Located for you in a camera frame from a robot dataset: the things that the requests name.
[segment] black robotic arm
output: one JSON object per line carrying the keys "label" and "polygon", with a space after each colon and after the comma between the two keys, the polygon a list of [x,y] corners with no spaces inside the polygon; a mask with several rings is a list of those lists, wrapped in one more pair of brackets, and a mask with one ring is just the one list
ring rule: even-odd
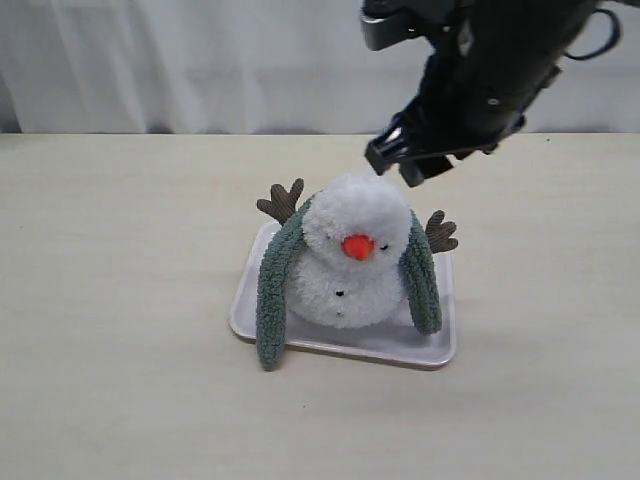
{"label": "black robotic arm", "polygon": [[[382,50],[424,37],[428,58],[416,96],[372,139],[365,157],[378,175],[399,164],[413,187],[476,151],[491,153],[520,131],[525,111],[560,74],[566,56],[588,60],[621,38],[602,0],[364,0],[365,44]],[[639,7],[640,0],[618,1]],[[609,41],[582,57],[568,53],[595,13],[612,22]]]}

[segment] table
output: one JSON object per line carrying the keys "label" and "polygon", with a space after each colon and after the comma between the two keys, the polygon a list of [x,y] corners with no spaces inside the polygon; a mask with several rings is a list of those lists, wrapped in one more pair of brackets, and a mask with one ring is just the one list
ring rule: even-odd
{"label": "table", "polygon": [[459,224],[459,352],[291,352],[228,311],[271,183],[362,136],[0,136],[7,480],[613,479],[640,467],[640,135],[522,134],[419,188]]}

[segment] white plastic tray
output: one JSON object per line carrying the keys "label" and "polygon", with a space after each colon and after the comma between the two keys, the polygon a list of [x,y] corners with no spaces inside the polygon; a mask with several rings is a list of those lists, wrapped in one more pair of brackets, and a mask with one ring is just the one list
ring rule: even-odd
{"label": "white plastic tray", "polygon": [[[231,329],[242,340],[251,343],[256,338],[255,310],[260,262],[271,238],[279,229],[280,225],[272,222],[258,232],[231,306]],[[410,319],[392,319],[358,329],[334,329],[305,322],[289,312],[287,346],[294,350],[422,370],[436,370],[445,366],[456,354],[451,254],[438,253],[434,255],[434,262],[442,306],[442,330],[437,334],[426,338],[421,336]]]}

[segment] reindeer antler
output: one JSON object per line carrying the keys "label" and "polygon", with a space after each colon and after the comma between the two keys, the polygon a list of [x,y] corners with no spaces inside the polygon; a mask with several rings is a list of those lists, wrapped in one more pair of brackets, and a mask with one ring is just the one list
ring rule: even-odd
{"label": "reindeer antler", "polygon": [[289,217],[296,213],[296,204],[303,189],[304,180],[301,178],[293,182],[291,190],[288,192],[282,185],[275,183],[271,185],[271,200],[261,198],[256,202],[256,207],[280,225],[284,225]]}
{"label": "reindeer antler", "polygon": [[444,212],[437,210],[425,227],[431,253],[448,252],[458,247],[458,239],[451,238],[458,226],[454,222],[442,223],[443,220]]}

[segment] stuffed toy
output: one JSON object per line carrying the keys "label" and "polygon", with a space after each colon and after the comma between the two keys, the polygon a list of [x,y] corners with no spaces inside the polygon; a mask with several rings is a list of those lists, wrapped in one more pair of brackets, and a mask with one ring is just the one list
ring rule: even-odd
{"label": "stuffed toy", "polygon": [[260,264],[256,348],[275,369],[285,349],[287,312],[333,328],[362,328],[408,308],[422,335],[442,328],[432,255],[453,250],[453,222],[435,212],[422,228],[400,191],[374,173],[345,174],[297,209],[304,182],[273,185],[260,211],[281,228]]}

